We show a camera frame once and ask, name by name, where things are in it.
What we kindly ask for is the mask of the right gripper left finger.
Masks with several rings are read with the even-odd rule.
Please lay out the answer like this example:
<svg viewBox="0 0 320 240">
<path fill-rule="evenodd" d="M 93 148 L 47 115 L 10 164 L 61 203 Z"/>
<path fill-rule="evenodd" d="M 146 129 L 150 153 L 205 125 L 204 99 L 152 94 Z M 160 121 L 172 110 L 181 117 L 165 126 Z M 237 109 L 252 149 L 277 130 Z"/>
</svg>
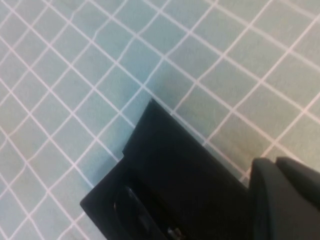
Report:
<svg viewBox="0 0 320 240">
<path fill-rule="evenodd" d="M 275 162 L 252 162 L 249 195 L 254 240 L 318 240 L 319 218 L 275 218 Z"/>
</svg>

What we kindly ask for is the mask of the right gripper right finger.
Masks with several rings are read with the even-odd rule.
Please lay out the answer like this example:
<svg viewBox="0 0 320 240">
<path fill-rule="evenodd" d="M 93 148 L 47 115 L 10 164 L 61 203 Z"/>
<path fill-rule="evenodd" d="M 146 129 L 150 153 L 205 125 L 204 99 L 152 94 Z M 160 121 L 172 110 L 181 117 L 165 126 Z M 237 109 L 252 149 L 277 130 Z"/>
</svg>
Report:
<svg viewBox="0 0 320 240">
<path fill-rule="evenodd" d="M 318 172 L 289 157 L 278 157 L 274 180 L 275 218 L 320 217 Z"/>
</svg>

